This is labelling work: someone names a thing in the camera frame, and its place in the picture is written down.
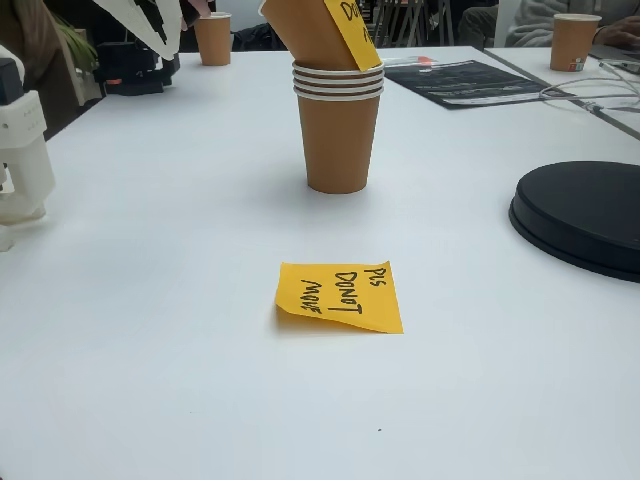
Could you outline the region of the person's hand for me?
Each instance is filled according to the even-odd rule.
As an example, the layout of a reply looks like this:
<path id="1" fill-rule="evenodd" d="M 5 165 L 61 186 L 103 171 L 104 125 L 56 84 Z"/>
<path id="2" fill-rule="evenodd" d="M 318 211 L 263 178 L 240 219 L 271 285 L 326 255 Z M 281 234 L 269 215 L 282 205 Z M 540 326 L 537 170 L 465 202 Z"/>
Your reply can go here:
<path id="1" fill-rule="evenodd" d="M 614 47 L 639 47 L 640 19 L 638 16 L 626 17 L 601 28 L 594 37 L 596 45 Z"/>
<path id="2" fill-rule="evenodd" d="M 199 18 L 209 17 L 216 9 L 215 0 L 180 0 L 182 30 L 186 31 Z"/>

